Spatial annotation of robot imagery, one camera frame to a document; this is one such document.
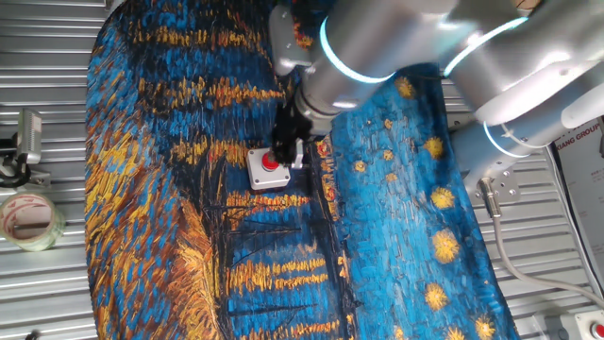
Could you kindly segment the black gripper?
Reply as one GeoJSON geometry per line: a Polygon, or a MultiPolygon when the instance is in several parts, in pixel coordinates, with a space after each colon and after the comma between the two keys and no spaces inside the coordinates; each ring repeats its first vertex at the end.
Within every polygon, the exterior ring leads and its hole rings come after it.
{"type": "Polygon", "coordinates": [[[272,131],[272,152],[275,161],[293,170],[304,166],[304,142],[310,138],[312,122],[306,118],[294,101],[277,107],[272,131]]]}

